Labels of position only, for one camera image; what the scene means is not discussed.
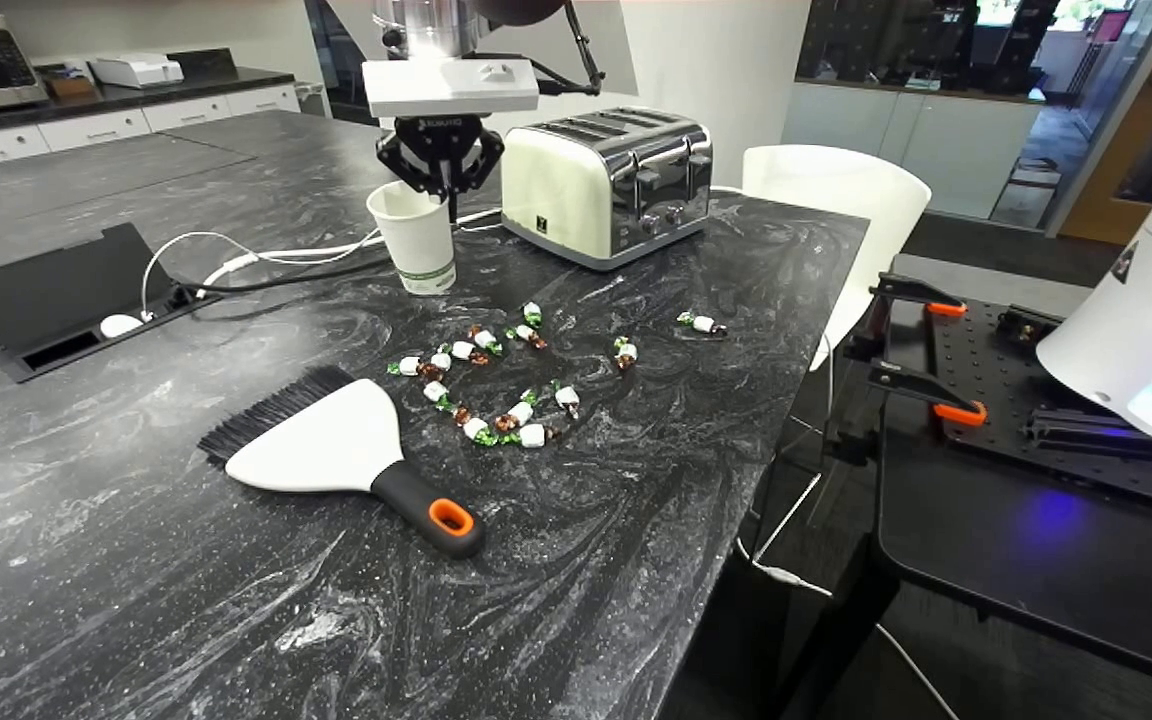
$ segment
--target white cable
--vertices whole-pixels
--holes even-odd
[[[150,314],[150,277],[154,277],[154,270],[155,270],[178,246],[190,246],[190,239],[225,239],[225,246],[233,246],[237,253],[243,253],[250,266],[259,259],[259,266],[306,270],[306,266],[312,266],[312,257],[319,257],[319,253],[325,253],[319,266],[332,266],[332,259],[340,259],[340,257],[327,257],[327,253],[344,253],[344,257],[348,257],[348,253],[356,253],[356,250],[367,250],[367,246],[376,246],[376,234],[367,234],[362,246],[335,246],[335,250],[278,250],[278,253],[255,253],[255,250],[250,250],[250,246],[239,246],[239,239],[233,239],[233,238],[225,238],[225,234],[180,234],[180,238],[172,238],[164,250],[155,250],[155,253],[150,257],[144,273],[140,273],[140,322],[154,322],[154,314]]]
[[[803,589],[803,592],[811,592],[811,595],[833,600],[833,589],[811,586],[811,581],[803,581],[803,575],[796,575],[796,572],[787,572],[787,568],[754,561],[741,535],[738,535],[738,552],[741,552],[756,572],[773,575],[775,586]],[[943,692],[934,686],[934,676],[907,655],[907,650],[897,640],[897,632],[892,632],[890,623],[878,623],[878,632],[892,644],[892,654],[907,663],[907,673],[927,687],[927,696],[939,703],[939,714],[943,714],[948,720],[959,720],[959,714],[943,700]]]
[[[807,497],[817,494],[822,474],[807,481],[807,487],[787,505],[787,511],[779,518],[779,523],[773,529],[773,535],[760,544],[760,552],[754,552],[754,563],[766,563],[767,549],[779,542],[779,531],[787,529],[787,520],[807,505]]]

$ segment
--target gray marble countertop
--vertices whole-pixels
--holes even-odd
[[[327,246],[390,179],[374,131],[250,115],[0,169],[0,266],[137,226]],[[656,718],[734,552],[861,219],[713,199],[704,238],[625,273],[495,230],[462,286],[413,302],[394,270],[204,309],[18,386],[0,373],[0,718]],[[190,246],[178,277],[225,250]],[[507,356],[486,403],[572,379],[548,453],[480,453],[383,366],[548,309],[548,362]],[[687,338],[679,309],[727,338]],[[616,332],[640,370],[609,370]],[[198,441],[312,366],[381,378],[418,474],[488,529],[449,561],[367,497],[268,497]]]

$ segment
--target white chair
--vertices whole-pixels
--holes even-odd
[[[817,373],[868,314],[882,273],[901,257],[907,234],[934,206],[934,188],[882,155],[826,145],[766,145],[746,151],[741,192],[868,219],[855,266],[826,323],[811,362]]]

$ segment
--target cup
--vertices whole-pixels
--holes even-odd
[[[381,186],[367,214],[383,238],[390,259],[413,297],[443,297],[458,286],[453,219],[438,195],[408,186]]]

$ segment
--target floor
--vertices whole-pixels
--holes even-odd
[[[1094,151],[1094,140],[1071,107],[1040,107],[1013,186],[1005,188],[992,219],[1040,230],[1058,209],[1058,195],[1078,179]]]
[[[943,286],[976,302],[1021,302],[1044,314],[1069,314],[1088,291],[1084,286],[1054,286],[1018,273],[992,273],[972,266],[948,266],[927,257],[904,257],[901,273]],[[868,428],[878,395],[865,386],[861,366],[838,370],[838,423]],[[826,373],[807,379],[796,402],[796,416],[811,428],[828,416]],[[754,518],[748,542],[756,544],[783,508],[802,497],[807,478],[826,464],[811,434],[787,434],[783,459],[767,474],[766,511]],[[767,563],[794,568],[803,581],[838,586],[848,552],[872,523],[872,474],[828,464],[822,494],[767,549]],[[807,592],[783,592],[779,586],[748,572],[738,557],[704,632],[692,644],[665,720],[746,720],[767,718],[760,703],[773,687],[773,673],[794,662],[796,644],[811,630],[826,600]],[[775,630],[787,630],[787,654],[775,655]],[[924,663],[938,687],[965,720],[1152,720],[1152,676],[1095,662],[1059,640],[1035,637],[1008,620],[985,620],[972,607],[904,589],[890,612],[890,630]],[[938,720],[943,718],[918,676],[885,640],[868,640],[844,686],[838,687],[828,720]]]

